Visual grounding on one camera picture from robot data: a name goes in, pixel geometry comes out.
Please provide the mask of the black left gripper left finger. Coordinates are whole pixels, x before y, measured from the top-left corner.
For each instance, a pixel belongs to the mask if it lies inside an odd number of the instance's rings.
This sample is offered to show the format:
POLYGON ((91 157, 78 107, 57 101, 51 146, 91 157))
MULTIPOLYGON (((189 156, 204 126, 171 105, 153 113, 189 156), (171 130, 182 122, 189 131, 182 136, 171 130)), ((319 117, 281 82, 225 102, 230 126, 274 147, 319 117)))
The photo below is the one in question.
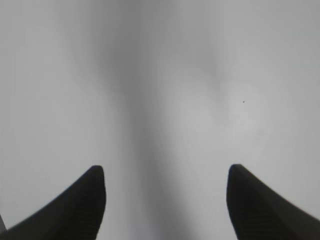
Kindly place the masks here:
POLYGON ((93 165, 54 200, 2 232, 2 240, 95 240, 106 209, 103 167, 93 165))

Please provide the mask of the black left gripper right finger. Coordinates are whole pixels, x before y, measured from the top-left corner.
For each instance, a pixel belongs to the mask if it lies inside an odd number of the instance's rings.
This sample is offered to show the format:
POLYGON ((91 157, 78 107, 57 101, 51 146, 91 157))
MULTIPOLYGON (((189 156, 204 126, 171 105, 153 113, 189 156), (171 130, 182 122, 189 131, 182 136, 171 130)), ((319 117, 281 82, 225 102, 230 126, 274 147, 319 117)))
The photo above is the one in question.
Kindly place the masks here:
POLYGON ((229 168, 226 205, 239 240, 318 240, 320 221, 277 194, 241 164, 229 168))

